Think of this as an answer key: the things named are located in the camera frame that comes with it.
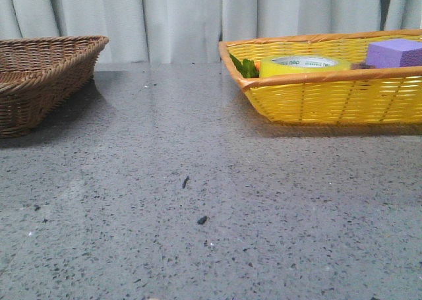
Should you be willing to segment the yellow woven basket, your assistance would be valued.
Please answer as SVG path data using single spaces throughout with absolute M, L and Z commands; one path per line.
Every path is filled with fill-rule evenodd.
M 311 54 L 360 63 L 370 43 L 397 38 L 419 42 L 421 30 L 258 38 L 220 42 L 219 51 L 251 105 L 271 121 L 300 125 L 420 124 L 421 67 L 244 78 L 231 60 Z

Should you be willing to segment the yellow tape roll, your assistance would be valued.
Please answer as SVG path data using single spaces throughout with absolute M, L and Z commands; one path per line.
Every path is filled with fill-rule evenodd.
M 260 78 L 290 75 L 299 73 L 321 73 L 332 71 L 347 71 L 351 63 L 317 55 L 290 55 L 281 57 L 265 57 L 260 60 Z

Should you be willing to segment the brown wicker basket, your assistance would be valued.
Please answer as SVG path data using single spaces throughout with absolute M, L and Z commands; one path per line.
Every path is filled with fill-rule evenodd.
M 94 74 L 106 36 L 1 40 L 1 138 L 28 134 Z

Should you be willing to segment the purple foam block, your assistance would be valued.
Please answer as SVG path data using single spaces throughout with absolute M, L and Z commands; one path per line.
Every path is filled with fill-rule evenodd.
M 372 42 L 365 62 L 376 68 L 421 66 L 421 42 L 407 39 Z

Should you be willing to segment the white curtain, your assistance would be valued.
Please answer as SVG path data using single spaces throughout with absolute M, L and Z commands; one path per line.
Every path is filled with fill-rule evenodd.
M 421 27 L 421 0 L 1 0 L 1 37 L 103 35 L 103 63 L 215 62 L 220 41 Z

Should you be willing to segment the orange toy carrot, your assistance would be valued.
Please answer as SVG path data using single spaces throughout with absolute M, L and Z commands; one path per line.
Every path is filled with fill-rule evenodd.
M 243 59 L 241 61 L 231 53 L 229 56 L 243 78 L 258 78 L 260 76 L 260 61 L 250 59 Z

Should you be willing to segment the brown object in basket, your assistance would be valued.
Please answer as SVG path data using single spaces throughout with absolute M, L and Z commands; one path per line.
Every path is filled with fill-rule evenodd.
M 360 62 L 360 63 L 352 63 L 350 66 L 351 70 L 365 70 L 365 69 L 375 69 L 376 67 L 374 65 L 366 64 L 366 62 Z

